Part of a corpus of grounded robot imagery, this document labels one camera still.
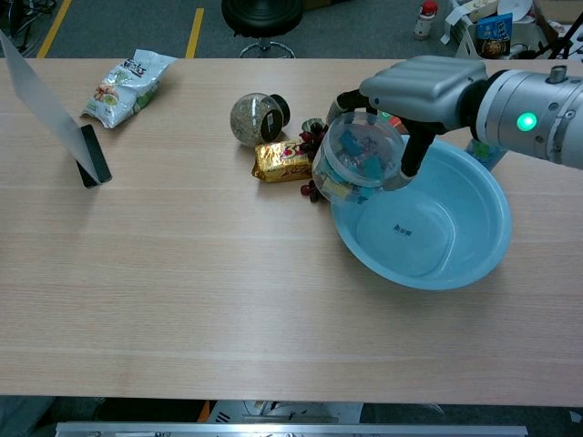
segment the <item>black stool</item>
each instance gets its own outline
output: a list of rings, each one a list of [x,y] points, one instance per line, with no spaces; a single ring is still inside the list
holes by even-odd
[[[302,0],[222,0],[222,16],[235,35],[259,39],[241,50],[243,57],[252,48],[259,48],[259,57],[267,57],[272,46],[295,57],[285,44],[271,41],[273,36],[290,32],[302,20]]]

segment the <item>green indicator light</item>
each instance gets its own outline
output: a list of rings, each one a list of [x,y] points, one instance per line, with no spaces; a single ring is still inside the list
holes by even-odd
[[[537,116],[532,112],[525,112],[517,120],[517,127],[523,132],[528,132],[537,126]]]

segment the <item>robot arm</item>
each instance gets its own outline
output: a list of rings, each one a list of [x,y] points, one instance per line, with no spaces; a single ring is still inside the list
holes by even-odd
[[[582,78],[567,77],[564,66],[550,75],[508,70],[488,77],[479,60],[420,56],[340,95],[328,122],[357,107],[401,118],[411,136],[401,171],[384,187],[391,190],[414,178],[435,135],[460,127],[487,144],[583,168],[582,105]]]

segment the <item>blue bowl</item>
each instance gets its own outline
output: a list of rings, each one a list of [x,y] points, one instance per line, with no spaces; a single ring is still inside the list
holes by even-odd
[[[423,290],[456,289],[483,278],[512,238],[512,213],[494,177],[440,140],[407,187],[362,205],[332,204],[332,216],[344,244],[365,266]]]

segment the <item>white snack bag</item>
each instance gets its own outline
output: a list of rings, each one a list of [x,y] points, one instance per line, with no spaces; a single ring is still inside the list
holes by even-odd
[[[159,80],[176,60],[148,50],[136,50],[103,78],[83,114],[101,120],[105,127],[115,127],[126,118],[137,114],[154,95]]]

